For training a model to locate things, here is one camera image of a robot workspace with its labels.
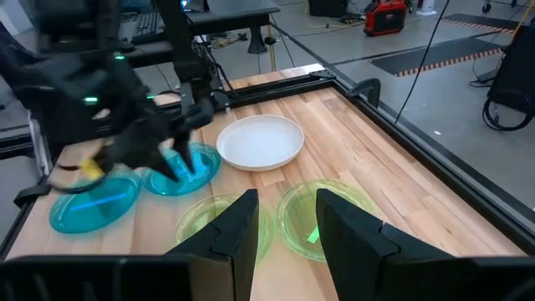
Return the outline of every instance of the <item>white ceramic plate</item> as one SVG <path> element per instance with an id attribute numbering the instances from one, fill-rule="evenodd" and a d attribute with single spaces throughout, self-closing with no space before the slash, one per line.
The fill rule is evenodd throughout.
<path id="1" fill-rule="evenodd" d="M 290 162 L 303 147 L 303 130 L 278 115 L 250 116 L 231 123 L 217 137 L 217 151 L 244 171 L 269 171 Z"/>

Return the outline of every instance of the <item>red device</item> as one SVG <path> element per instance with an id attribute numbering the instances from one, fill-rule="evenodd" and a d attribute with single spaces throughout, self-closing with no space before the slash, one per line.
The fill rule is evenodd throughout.
<path id="1" fill-rule="evenodd" d="M 370 37 L 398 33 L 405 26 L 405 0 L 375 0 L 366 7 L 364 32 Z"/>

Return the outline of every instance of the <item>black mat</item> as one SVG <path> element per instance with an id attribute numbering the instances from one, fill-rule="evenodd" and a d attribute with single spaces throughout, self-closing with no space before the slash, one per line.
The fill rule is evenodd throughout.
<path id="1" fill-rule="evenodd" d="M 459 59 L 496 48 L 500 48 L 500 46 L 477 38 L 441 43 L 429 49 L 424 66 Z M 424 53 L 425 48 L 387 58 L 374 59 L 371 63 L 390 74 L 396 75 L 399 72 L 420 67 Z"/>
<path id="2" fill-rule="evenodd" d="M 472 16 L 472 15 L 466 15 L 464 13 L 454 13 L 451 16 L 444 17 L 444 19 L 450 20 L 450 21 L 472 23 L 472 24 L 477 24 L 481 26 L 490 26 L 494 28 L 510 29 L 510 30 L 514 30 L 518 25 L 518 22 L 515 22 L 512 20 Z"/>

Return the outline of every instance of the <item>white wall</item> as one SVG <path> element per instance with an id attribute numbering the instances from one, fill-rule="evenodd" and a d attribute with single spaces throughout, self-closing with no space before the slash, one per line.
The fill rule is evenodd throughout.
<path id="1" fill-rule="evenodd" d="M 12 35 L 25 32 L 32 27 L 18 0 L 0 0 L 0 21 Z"/>

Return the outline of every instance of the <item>wooden table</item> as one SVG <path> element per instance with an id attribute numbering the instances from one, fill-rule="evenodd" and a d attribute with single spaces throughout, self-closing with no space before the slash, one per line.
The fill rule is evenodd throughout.
<path id="1" fill-rule="evenodd" d="M 237 88 L 306 74 L 320 65 L 262 74 L 233 82 Z M 176 101 L 170 96 L 160 103 Z M 376 215 L 410 235 L 456 256 L 523 255 L 493 225 L 468 206 L 414 157 L 350 105 L 334 89 L 322 89 L 263 102 L 219 114 L 193 139 L 215 145 L 219 133 L 249 115 L 284 115 L 303 127 L 305 145 L 298 157 L 274 171 L 239 171 L 226 163 L 209 186 L 176 199 L 142 190 L 136 204 L 118 221 L 84 235 L 64 235 L 48 224 L 58 194 L 40 197 L 23 225 L 8 258 L 27 254 L 162 254 L 173 247 L 175 225 L 197 201 L 221 193 L 243 193 L 256 187 L 261 204 L 272 214 L 280 196 L 306 180 L 336 179 L 363 191 Z M 76 164 L 99 146 L 90 141 L 64 148 L 59 162 Z M 68 185 L 77 172 L 54 169 L 51 177 Z M 326 263 L 293 253 L 275 237 L 257 265 L 253 300 L 334 300 Z"/>

